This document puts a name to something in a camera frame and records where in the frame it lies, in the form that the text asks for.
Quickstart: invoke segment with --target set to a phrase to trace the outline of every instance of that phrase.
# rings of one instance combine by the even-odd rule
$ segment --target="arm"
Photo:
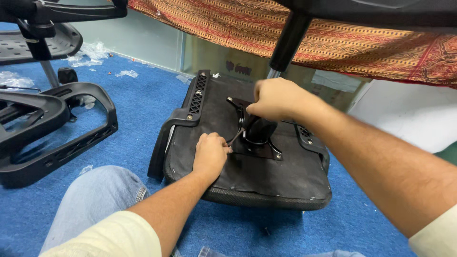
[[[249,113],[294,119],[319,137],[406,237],[457,204],[457,167],[334,109],[293,82],[260,80],[255,100]]]
[[[225,139],[217,133],[201,135],[193,171],[127,209],[143,217],[154,228],[162,256],[170,256],[187,217],[206,189],[220,175],[227,153],[231,152]]]

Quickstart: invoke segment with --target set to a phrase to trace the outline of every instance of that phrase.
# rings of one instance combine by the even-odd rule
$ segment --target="chair wheel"
[[[76,71],[70,67],[59,68],[57,71],[57,77],[60,84],[78,82]]]

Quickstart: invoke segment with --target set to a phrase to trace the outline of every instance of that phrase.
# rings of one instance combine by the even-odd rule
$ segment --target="right hand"
[[[255,103],[249,105],[246,111],[274,121],[294,119],[300,109],[323,103],[319,97],[283,78],[257,81],[254,98]]]

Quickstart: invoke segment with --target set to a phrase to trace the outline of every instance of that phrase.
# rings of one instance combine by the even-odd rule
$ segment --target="forearm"
[[[140,215],[154,228],[162,256],[167,257],[178,241],[187,217],[211,183],[203,174],[191,172],[127,210]]]
[[[294,119],[319,137],[407,237],[457,204],[457,168],[322,104]]]

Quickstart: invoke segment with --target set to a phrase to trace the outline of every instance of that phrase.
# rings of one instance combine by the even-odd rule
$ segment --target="left hand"
[[[213,183],[222,172],[227,154],[232,152],[225,139],[216,132],[203,133],[197,143],[192,173],[202,174]]]

